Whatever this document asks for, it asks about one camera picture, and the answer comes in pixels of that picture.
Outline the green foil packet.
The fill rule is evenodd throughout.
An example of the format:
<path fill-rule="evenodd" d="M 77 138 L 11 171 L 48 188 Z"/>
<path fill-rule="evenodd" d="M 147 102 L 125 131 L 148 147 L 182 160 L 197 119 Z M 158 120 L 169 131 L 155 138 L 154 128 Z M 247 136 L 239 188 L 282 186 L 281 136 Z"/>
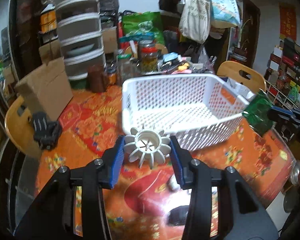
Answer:
<path fill-rule="evenodd" d="M 272 106 L 266 93 L 260 90 L 242 113 L 249 126 L 261 137 L 273 126 L 274 122 L 268 118 L 268 111 Z"/>

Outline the black soft bundle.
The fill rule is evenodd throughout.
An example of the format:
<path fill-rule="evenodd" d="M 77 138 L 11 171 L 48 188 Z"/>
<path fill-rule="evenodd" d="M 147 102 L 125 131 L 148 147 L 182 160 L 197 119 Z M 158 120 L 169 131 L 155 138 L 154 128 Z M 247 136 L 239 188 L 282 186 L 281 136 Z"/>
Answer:
<path fill-rule="evenodd" d="M 182 205 L 173 208 L 167 214 L 167 222 L 168 226 L 183 226 L 186 224 L 187 215 L 189 212 L 188 205 Z"/>

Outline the white ribbed plastic wheel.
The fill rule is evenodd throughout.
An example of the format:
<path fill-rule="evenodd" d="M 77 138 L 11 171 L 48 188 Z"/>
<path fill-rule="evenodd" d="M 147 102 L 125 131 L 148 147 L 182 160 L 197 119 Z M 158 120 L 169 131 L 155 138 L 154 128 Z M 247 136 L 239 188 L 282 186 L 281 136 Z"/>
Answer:
<path fill-rule="evenodd" d="M 124 153 L 130 163 L 138 161 L 138 167 L 147 163 L 150 169 L 154 164 L 162 165 L 171 152 L 170 137 L 164 136 L 164 130 L 132 128 L 125 136 Z"/>

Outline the small white ball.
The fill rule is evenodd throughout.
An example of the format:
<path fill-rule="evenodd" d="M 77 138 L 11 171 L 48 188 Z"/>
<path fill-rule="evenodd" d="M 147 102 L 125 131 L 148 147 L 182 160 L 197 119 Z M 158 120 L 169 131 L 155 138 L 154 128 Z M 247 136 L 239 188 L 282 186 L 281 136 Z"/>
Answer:
<path fill-rule="evenodd" d="M 180 185 L 178 184 L 175 175 L 172 175 L 168 182 L 167 182 L 167 187 L 171 192 L 177 192 L 181 190 Z"/>

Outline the shelf with colourful boxes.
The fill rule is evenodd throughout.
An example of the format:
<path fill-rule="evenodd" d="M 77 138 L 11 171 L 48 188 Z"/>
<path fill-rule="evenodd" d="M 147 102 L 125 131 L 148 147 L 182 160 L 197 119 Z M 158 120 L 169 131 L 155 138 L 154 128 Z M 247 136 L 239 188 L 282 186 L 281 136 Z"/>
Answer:
<path fill-rule="evenodd" d="M 300 108 L 300 46 L 291 38 L 274 48 L 264 79 L 272 104 L 285 109 Z"/>

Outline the right wooden chair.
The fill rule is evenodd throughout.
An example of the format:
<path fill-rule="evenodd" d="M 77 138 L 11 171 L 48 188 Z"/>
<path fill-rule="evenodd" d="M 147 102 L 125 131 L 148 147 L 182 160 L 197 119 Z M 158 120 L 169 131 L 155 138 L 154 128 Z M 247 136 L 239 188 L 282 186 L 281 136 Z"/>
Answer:
<path fill-rule="evenodd" d="M 260 90 L 265 92 L 267 88 L 266 81 L 260 73 L 235 61 L 223 62 L 217 70 L 217 75 L 229 77 L 254 93 L 259 93 Z"/>

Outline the wooden chair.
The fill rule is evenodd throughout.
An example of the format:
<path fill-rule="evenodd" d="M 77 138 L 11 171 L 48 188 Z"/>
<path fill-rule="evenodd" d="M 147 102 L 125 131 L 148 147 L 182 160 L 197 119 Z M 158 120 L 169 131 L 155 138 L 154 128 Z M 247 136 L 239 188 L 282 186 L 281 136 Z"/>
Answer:
<path fill-rule="evenodd" d="M 235 61 L 223 62 L 217 70 L 217 75 L 229 77 L 254 93 L 259 93 L 260 90 L 265 92 L 267 88 L 266 81 L 260 73 Z"/>
<path fill-rule="evenodd" d="M 32 114 L 26 107 L 23 97 L 17 97 L 5 115 L 6 133 L 18 150 L 39 160 L 42 150 L 33 139 L 34 128 L 31 121 Z"/>

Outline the white perforated plastic basket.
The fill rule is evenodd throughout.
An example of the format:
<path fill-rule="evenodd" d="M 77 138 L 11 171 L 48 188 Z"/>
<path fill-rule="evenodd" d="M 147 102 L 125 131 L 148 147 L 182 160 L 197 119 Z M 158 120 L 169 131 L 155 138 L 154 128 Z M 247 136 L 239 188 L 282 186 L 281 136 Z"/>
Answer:
<path fill-rule="evenodd" d="M 136 77 L 122 85 L 122 129 L 164 131 L 195 151 L 228 140 L 248 105 L 213 74 Z"/>

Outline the left wooden chair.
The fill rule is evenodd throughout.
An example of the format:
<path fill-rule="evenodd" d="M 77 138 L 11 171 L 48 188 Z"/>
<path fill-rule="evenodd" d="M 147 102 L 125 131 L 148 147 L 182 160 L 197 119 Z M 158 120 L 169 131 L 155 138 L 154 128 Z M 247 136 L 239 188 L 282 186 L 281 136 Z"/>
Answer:
<path fill-rule="evenodd" d="M 23 97 L 17 97 L 5 115 L 6 133 L 18 150 L 39 160 L 42 150 L 33 139 L 34 128 L 31 121 L 32 114 L 26 107 Z"/>

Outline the blue illustrated paper bag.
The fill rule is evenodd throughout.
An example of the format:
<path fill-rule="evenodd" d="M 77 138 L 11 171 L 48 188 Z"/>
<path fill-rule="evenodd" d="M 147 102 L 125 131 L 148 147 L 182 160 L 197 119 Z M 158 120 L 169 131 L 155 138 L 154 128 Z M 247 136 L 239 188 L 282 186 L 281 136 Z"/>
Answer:
<path fill-rule="evenodd" d="M 211 25 L 217 29 L 240 27 L 241 19 L 236 0 L 210 0 Z"/>

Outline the beige canvas tote bag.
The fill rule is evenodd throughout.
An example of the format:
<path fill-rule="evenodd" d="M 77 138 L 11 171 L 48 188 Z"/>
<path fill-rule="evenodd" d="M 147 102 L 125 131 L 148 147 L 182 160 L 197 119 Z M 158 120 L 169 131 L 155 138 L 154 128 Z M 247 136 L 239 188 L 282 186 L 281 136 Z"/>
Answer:
<path fill-rule="evenodd" d="M 211 2 L 209 0 L 185 0 L 179 22 L 181 34 L 199 44 L 204 44 L 210 33 Z"/>

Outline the cardboard box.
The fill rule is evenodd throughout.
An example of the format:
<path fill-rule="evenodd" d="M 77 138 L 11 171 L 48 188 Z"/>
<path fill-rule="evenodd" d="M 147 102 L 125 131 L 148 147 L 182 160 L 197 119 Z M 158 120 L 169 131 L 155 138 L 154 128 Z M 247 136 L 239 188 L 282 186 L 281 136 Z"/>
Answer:
<path fill-rule="evenodd" d="M 44 112 L 55 121 L 73 98 L 62 57 L 36 68 L 15 86 L 31 113 Z"/>

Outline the red lidded glass jar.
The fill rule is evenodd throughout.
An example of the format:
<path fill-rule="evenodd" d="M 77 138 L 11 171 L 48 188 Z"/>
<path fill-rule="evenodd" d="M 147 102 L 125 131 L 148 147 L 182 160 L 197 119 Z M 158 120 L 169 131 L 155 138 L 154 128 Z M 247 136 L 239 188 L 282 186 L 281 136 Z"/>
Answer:
<path fill-rule="evenodd" d="M 158 50 L 155 46 L 141 48 L 141 71 L 143 73 L 158 70 Z"/>

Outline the green shopping bag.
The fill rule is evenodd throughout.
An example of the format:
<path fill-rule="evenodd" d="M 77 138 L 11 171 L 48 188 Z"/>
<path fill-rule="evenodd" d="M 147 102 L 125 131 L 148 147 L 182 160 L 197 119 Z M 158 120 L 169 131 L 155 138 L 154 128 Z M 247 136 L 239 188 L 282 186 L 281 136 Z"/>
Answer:
<path fill-rule="evenodd" d="M 123 15 L 122 29 L 125 36 L 151 33 L 157 43 L 165 44 L 160 12 Z"/>

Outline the white stacked drawer tower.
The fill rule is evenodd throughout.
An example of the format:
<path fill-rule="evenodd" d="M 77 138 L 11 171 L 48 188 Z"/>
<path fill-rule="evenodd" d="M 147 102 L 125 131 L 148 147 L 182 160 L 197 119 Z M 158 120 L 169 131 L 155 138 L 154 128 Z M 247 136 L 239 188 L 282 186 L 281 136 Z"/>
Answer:
<path fill-rule="evenodd" d="M 99 0 L 42 0 L 56 13 L 57 36 L 70 81 L 85 79 L 91 66 L 106 66 Z"/>

